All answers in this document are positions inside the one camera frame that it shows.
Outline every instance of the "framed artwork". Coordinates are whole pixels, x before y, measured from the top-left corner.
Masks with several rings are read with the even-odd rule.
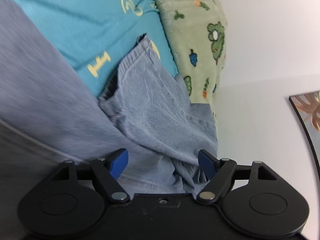
[[[289,101],[307,135],[320,178],[320,91],[290,96]]]

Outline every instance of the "blue bed sheet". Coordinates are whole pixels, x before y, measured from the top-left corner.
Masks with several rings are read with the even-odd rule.
[[[154,0],[14,1],[95,96],[144,33],[166,70],[177,74]]]

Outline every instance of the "metal rivet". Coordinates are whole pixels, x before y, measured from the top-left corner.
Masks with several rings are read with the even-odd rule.
[[[112,193],[111,197],[115,200],[125,200],[128,197],[128,194],[125,192],[115,192]]]
[[[204,191],[199,194],[199,197],[205,200],[212,200],[216,197],[216,195],[213,192]]]

